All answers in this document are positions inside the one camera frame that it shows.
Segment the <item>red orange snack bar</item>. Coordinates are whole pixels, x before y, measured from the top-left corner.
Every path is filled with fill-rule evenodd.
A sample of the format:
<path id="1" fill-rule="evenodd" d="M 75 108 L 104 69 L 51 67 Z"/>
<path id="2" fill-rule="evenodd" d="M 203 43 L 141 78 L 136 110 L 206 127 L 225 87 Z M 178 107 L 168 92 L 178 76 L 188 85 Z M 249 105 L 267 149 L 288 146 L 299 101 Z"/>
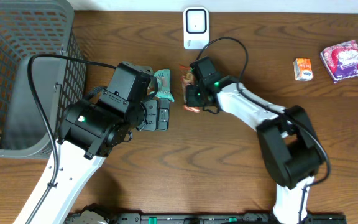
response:
<path id="1" fill-rule="evenodd" d="M 183 107 L 185 110 L 188 110 L 188 111 L 191 111 L 194 113 L 199 113 L 200 112 L 199 107 L 190 107 L 187 105 L 186 88 L 188 85 L 194 85 L 194 83 L 195 83 L 195 77 L 191 71 L 191 68 L 180 64 L 180 71 L 182 73 L 181 85 L 182 85 L 183 100 L 184 100 Z"/>

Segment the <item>teal snack wrapper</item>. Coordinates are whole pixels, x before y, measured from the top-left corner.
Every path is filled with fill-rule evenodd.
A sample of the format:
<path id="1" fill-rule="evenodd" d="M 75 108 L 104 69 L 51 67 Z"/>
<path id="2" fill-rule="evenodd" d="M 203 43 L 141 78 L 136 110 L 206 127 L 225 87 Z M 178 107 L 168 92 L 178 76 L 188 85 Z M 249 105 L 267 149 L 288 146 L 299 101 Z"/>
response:
<path id="1" fill-rule="evenodd" d="M 154 73 L 154 77 L 157 78 L 157 84 L 158 84 L 158 92 L 155 96 L 160 99 L 168 99 L 171 102 L 174 102 L 175 99 L 170 91 L 171 70 L 170 69 L 158 70 Z"/>

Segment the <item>small orange snack box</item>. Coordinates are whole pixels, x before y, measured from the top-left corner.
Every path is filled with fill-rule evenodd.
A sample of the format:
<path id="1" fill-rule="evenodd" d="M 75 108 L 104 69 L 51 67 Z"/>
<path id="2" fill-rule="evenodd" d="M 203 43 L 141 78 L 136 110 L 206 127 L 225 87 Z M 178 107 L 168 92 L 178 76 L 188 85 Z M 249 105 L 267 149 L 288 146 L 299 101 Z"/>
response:
<path id="1" fill-rule="evenodd" d="M 308 58 L 296 58 L 293 62 L 295 80 L 310 81 L 314 75 L 311 69 L 311 61 Z"/>

